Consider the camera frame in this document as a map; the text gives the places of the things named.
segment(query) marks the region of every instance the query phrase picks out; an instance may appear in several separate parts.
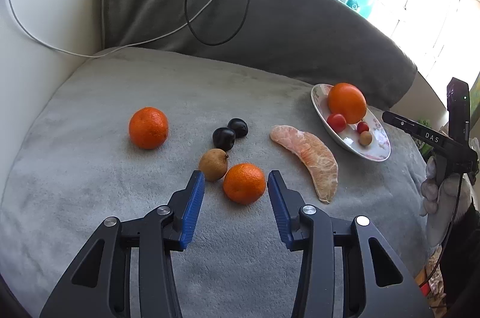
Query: hand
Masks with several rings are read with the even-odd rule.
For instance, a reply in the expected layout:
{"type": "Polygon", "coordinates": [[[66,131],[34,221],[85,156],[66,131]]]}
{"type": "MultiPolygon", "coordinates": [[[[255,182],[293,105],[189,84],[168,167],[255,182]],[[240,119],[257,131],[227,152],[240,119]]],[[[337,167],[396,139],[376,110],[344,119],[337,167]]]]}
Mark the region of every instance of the hand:
{"type": "MultiPolygon", "coordinates": [[[[435,184],[437,167],[433,157],[429,158],[425,172],[427,178],[420,187],[421,194],[423,195],[420,215],[428,215],[427,241],[430,246],[436,246],[445,238],[448,224],[452,220],[455,202],[457,201],[460,175],[451,174],[440,184],[440,188],[438,188],[435,184]]],[[[471,190],[470,180],[468,176],[464,174],[454,223],[459,221],[469,209],[472,202],[471,190]]]]}

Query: gray cloth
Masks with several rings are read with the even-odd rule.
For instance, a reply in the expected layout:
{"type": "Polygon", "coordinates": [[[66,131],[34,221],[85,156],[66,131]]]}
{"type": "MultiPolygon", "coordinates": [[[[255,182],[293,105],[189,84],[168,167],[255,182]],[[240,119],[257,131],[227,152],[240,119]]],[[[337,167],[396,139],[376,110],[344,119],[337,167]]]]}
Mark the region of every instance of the gray cloth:
{"type": "MultiPolygon", "coordinates": [[[[208,0],[189,0],[193,17],[208,0]]],[[[166,34],[185,23],[184,0],[105,0],[106,47],[166,34]]],[[[208,42],[229,37],[246,0],[214,0],[193,21],[208,42]]],[[[242,30],[221,46],[198,42],[185,27],[143,47],[278,73],[309,84],[348,82],[371,106],[392,107],[417,68],[382,32],[338,0],[251,0],[242,30]]]]}
{"type": "MultiPolygon", "coordinates": [[[[412,139],[385,125],[390,158],[364,160],[335,144],[310,89],[260,70],[151,49],[128,48],[85,63],[35,120],[6,184],[0,272],[18,300],[37,317],[102,220],[142,217],[167,203],[212,147],[213,131],[233,117],[243,118],[249,133],[229,152],[230,166],[252,162],[266,176],[279,169],[287,186],[329,215],[368,216],[416,275],[428,248],[418,215],[425,163],[412,139]],[[140,150],[128,138],[129,119],[144,106],[169,119],[169,138],[157,150],[140,150]],[[339,165],[332,204],[317,199],[301,161],[270,140],[273,125],[309,131],[332,151],[339,165]]],[[[173,254],[183,316],[289,317],[302,254],[281,243],[267,193],[244,207],[229,201],[221,185],[207,184],[193,242],[173,254]]],[[[340,261],[337,268],[340,303],[340,261]]],[[[138,317],[135,292],[132,305],[138,317]]]]}

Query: plate rim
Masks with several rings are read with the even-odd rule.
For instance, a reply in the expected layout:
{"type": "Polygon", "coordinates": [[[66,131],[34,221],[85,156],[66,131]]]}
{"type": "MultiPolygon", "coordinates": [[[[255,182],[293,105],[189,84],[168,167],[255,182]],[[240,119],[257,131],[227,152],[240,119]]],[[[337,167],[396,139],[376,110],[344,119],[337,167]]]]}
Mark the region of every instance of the plate rim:
{"type": "Polygon", "coordinates": [[[328,125],[327,121],[325,120],[325,118],[322,116],[322,114],[320,113],[320,111],[318,110],[318,107],[314,101],[314,89],[315,87],[318,87],[318,86],[321,86],[321,85],[327,85],[329,87],[333,87],[331,84],[326,84],[326,83],[318,83],[318,84],[315,84],[311,90],[310,90],[310,99],[311,99],[311,103],[313,104],[313,107],[315,108],[315,111],[317,112],[317,115],[320,117],[320,119],[322,120],[323,122],[323,125],[326,127],[327,131],[329,132],[330,135],[335,135],[345,146],[347,146],[349,148],[349,151],[351,151],[352,153],[358,155],[359,157],[361,158],[364,158],[365,160],[368,160],[368,161],[373,161],[373,162],[384,162],[386,160],[388,160],[390,158],[390,154],[392,153],[392,145],[390,144],[390,139],[388,138],[388,134],[385,130],[385,127],[383,127],[382,123],[380,122],[380,120],[375,116],[375,114],[373,112],[371,112],[370,108],[368,108],[367,106],[367,110],[375,117],[376,120],[378,120],[378,123],[380,123],[380,126],[382,127],[383,129],[383,132],[385,132],[385,136],[387,137],[388,139],[388,155],[382,159],[382,160],[374,160],[374,159],[371,159],[371,158],[368,158],[366,156],[364,156],[363,154],[361,153],[358,153],[355,149],[353,149],[351,146],[347,145],[343,140],[342,138],[333,131],[333,129],[328,125]]]}

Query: plate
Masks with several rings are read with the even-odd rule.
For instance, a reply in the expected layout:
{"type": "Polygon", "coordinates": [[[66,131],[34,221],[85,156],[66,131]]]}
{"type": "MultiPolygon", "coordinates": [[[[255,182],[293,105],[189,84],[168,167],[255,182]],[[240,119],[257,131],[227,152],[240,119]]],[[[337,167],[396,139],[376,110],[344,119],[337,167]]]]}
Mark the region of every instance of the plate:
{"type": "Polygon", "coordinates": [[[360,157],[375,162],[385,161],[390,156],[390,141],[388,141],[387,133],[383,129],[382,124],[368,108],[363,118],[373,136],[373,140],[368,146],[359,144],[360,135],[357,133],[357,125],[346,125],[346,129],[340,133],[335,133],[328,125],[327,118],[331,112],[328,108],[327,96],[332,87],[332,85],[328,84],[317,84],[311,89],[310,93],[311,102],[328,133],[340,146],[360,157]]]}

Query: orange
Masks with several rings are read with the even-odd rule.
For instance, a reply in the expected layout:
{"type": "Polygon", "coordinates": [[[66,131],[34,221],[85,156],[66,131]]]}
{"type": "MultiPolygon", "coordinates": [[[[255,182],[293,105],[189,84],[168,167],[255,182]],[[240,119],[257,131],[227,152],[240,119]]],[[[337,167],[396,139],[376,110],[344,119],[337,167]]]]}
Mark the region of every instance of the orange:
{"type": "Polygon", "coordinates": [[[367,102],[357,87],[340,82],[328,93],[328,108],[332,114],[342,114],[349,125],[354,125],[367,113],[367,102]]]}
{"type": "Polygon", "coordinates": [[[139,148],[154,149],[167,139],[169,121],[157,108],[145,107],[131,117],[128,133],[131,141],[139,148]]]}
{"type": "Polygon", "coordinates": [[[239,204],[255,202],[263,195],[265,187],[262,170],[247,162],[232,166],[223,180],[223,192],[239,204]]]}

